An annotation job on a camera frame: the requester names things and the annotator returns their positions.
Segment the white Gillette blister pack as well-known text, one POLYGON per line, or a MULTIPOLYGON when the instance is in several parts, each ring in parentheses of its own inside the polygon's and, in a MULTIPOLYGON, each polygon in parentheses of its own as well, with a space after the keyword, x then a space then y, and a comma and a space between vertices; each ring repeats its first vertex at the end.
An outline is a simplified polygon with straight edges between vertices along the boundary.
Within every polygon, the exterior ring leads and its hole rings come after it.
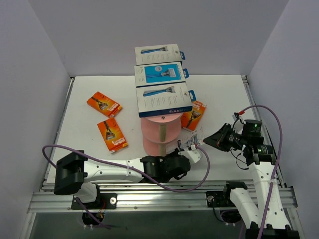
POLYGON ((178 148, 181 151, 182 149, 188 149, 193 144, 202 145, 203 139, 204 134, 201 127, 195 131, 182 129, 178 137, 166 145, 166 154, 171 153, 175 148, 178 148))

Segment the orange Gillette Fusion box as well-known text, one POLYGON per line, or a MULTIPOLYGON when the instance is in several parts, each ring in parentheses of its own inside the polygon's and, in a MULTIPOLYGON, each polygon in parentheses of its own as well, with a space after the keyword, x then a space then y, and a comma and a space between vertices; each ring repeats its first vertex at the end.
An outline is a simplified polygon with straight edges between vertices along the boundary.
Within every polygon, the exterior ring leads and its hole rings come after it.
POLYGON ((115 118, 109 118, 97 124, 107 149, 111 154, 126 147, 128 143, 115 118))

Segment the blue Harry's razor box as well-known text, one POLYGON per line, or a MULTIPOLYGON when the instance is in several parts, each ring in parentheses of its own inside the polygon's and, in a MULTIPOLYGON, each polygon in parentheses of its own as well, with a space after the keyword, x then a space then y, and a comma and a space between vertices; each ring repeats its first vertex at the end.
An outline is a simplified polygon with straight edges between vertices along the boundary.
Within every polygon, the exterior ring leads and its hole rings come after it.
POLYGON ((177 44, 164 44, 135 47, 137 65, 182 62, 185 60, 184 52, 177 44))
POLYGON ((158 63, 134 67, 136 87, 184 82, 189 72, 180 62, 158 63))

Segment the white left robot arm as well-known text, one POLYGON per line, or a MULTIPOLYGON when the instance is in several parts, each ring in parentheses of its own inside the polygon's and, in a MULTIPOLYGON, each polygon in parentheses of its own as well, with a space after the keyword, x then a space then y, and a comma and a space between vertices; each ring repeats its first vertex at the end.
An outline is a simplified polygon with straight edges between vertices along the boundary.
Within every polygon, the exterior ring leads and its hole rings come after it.
POLYGON ((180 179, 191 169, 190 161, 182 155, 169 157, 145 156, 115 161, 95 161, 80 153, 69 153, 56 163, 55 195, 74 195, 89 209, 100 205, 100 187, 95 181, 129 181, 133 183, 166 183, 180 179))

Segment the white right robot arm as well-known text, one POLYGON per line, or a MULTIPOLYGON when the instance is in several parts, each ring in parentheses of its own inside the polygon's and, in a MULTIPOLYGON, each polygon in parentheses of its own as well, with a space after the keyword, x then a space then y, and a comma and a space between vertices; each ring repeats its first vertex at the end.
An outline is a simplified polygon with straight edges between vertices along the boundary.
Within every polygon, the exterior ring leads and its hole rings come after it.
POLYGON ((274 149, 264 144, 261 129, 262 122, 253 119, 244 121, 241 133, 226 123, 203 140, 220 151, 240 150, 253 178, 256 203, 249 196, 246 184, 237 181, 226 183, 221 199, 238 210, 246 226, 247 239, 298 239, 299 232, 291 228, 281 202, 274 149))

